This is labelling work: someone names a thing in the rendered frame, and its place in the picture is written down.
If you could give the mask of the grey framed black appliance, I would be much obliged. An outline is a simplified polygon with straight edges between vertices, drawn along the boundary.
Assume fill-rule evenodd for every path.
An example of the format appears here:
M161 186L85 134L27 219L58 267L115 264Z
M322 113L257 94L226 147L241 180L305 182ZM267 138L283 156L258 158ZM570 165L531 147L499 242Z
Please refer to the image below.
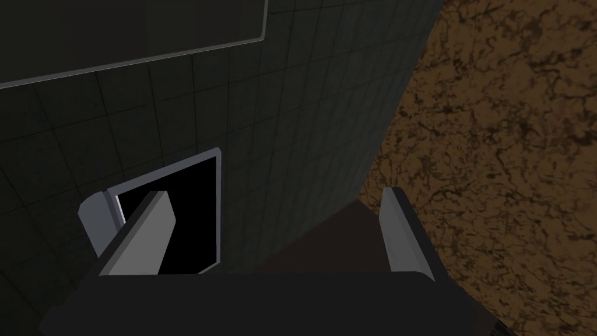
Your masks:
M100 191L120 229L151 191L167 191L175 225L157 274L202 274L220 263L222 152L215 147ZM78 215L86 231L86 199Z

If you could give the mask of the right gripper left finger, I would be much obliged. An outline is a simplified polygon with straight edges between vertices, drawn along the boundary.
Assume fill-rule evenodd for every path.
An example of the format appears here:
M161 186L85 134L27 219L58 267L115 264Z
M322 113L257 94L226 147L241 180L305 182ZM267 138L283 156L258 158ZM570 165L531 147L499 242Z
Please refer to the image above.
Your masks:
M175 222L167 191L151 191L120 229L103 193L93 194L86 199L86 234L98 260L88 275L156 275Z

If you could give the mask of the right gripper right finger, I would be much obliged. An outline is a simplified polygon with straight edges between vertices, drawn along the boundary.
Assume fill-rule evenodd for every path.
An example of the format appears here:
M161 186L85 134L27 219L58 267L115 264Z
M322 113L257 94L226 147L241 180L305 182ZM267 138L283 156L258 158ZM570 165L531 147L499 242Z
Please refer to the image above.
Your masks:
M378 215L392 272L418 272L435 281L429 240L405 193L385 187Z

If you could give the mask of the dark panel with pale rim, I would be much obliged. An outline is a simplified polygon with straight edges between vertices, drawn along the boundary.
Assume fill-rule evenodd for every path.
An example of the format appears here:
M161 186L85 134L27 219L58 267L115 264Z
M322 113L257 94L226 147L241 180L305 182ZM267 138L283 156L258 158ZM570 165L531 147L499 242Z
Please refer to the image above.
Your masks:
M0 0L0 89L265 37L269 0Z

